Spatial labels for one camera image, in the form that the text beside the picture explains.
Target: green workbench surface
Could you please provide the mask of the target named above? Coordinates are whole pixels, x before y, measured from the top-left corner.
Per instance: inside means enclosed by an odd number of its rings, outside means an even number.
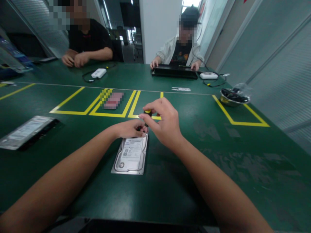
[[[54,61],[14,78],[16,86],[0,87],[0,137],[35,115],[60,120],[26,151],[0,149],[0,211],[99,132],[136,117],[146,103],[163,95],[178,110],[183,135],[241,187],[274,230],[311,230],[311,157],[254,106],[222,107],[215,99],[229,85],[209,88],[200,78],[152,77],[149,65],[126,63],[108,69],[94,83],[83,81],[82,74],[111,64],[69,69]],[[117,110],[100,107],[104,88],[125,93]],[[112,144],[64,215],[216,225],[186,168],[153,132],[144,175],[111,174],[120,142]]]

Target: clear plastic bag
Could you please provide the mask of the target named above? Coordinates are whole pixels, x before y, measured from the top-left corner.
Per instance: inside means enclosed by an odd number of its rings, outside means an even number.
[[[248,86],[246,83],[239,83],[232,88],[232,92],[236,93],[241,97],[250,97],[252,88]]]

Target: black cap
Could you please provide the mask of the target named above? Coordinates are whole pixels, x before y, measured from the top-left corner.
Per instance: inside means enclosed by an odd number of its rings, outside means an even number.
[[[200,12],[197,7],[189,6],[181,14],[180,22],[184,28],[195,28],[198,24]]]
[[[70,4],[70,0],[54,0],[54,5],[55,6],[72,6],[73,1],[71,1],[71,4]]]

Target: black t-shirt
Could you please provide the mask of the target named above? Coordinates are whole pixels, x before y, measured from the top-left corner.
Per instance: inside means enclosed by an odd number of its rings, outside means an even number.
[[[189,41],[186,45],[181,45],[181,43],[177,41],[174,55],[169,64],[185,66],[187,64],[191,49],[192,49],[192,41]]]
[[[83,51],[97,51],[105,47],[112,49],[112,42],[108,31],[95,19],[91,19],[91,30],[85,35],[79,30],[69,30],[69,48],[81,53]]]

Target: hand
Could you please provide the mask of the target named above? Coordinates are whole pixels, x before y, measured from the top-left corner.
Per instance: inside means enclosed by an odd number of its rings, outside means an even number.
[[[150,63],[150,68],[153,70],[155,66],[159,66],[159,61],[157,58],[154,58],[153,61]]]
[[[75,67],[80,68],[90,60],[88,52],[82,52],[75,56]]]
[[[74,60],[72,57],[70,57],[68,54],[63,55],[62,57],[62,61],[63,63],[68,66],[68,67],[72,67],[74,65]]]
[[[200,66],[201,66],[201,61],[197,60],[196,62],[192,63],[191,69],[194,71],[198,71]]]
[[[170,149],[182,143],[183,136],[179,128],[178,112],[172,104],[163,97],[143,107],[143,110],[149,109],[152,113],[157,112],[162,120],[155,122],[148,114],[140,114],[139,118],[146,122],[160,142]]]
[[[147,132],[145,123],[138,119],[121,122],[111,126],[111,128],[116,138],[143,138],[146,136],[144,131]]]

